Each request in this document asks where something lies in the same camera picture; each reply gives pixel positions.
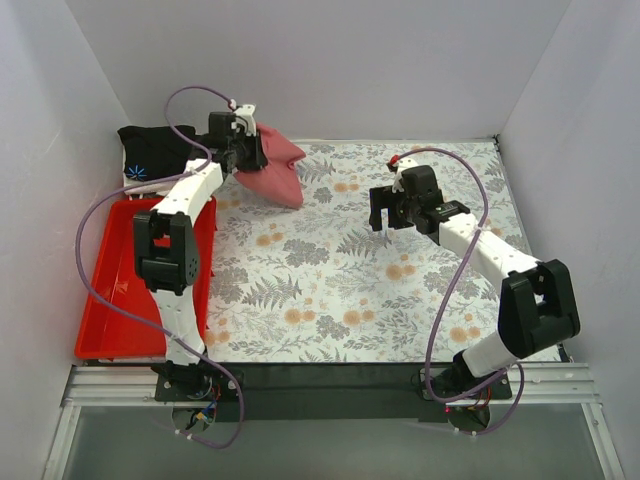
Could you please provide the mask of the pink t-shirt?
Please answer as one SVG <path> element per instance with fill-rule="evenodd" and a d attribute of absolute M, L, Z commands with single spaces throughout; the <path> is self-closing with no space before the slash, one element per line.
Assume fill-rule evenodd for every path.
<path fill-rule="evenodd" d="M 304 197 L 296 163 L 303 160 L 306 153 L 275 128 L 258 123 L 257 129 L 267 165 L 256 172 L 237 171 L 235 179 L 271 202 L 299 209 Z"/>

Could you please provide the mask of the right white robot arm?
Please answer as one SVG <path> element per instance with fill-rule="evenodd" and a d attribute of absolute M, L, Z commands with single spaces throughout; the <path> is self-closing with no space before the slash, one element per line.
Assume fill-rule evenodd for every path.
<path fill-rule="evenodd" d="M 431 167 L 394 160 L 388 168 L 393 183 L 369 193 L 372 229 L 415 228 L 465 260 L 499 296 L 495 331 L 456 354 L 434 386 L 475 397 L 495 372 L 578 335 L 581 325 L 564 263 L 543 262 L 482 229 L 468 207 L 445 201 Z"/>

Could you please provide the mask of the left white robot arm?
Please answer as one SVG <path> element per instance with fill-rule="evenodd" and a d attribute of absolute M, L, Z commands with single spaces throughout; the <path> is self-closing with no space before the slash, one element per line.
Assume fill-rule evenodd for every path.
<path fill-rule="evenodd" d="M 253 104 L 210 113 L 208 133 L 199 143 L 212 157 L 189 160 L 164 199 L 133 219 L 135 271 L 151 292 L 168 332 L 166 360 L 188 366 L 178 377 L 178 387 L 193 400 L 205 398 L 213 386 L 211 373 L 196 365 L 205 345 L 193 300 L 201 269 L 194 226 L 227 175 L 267 166 L 254 113 Z"/>

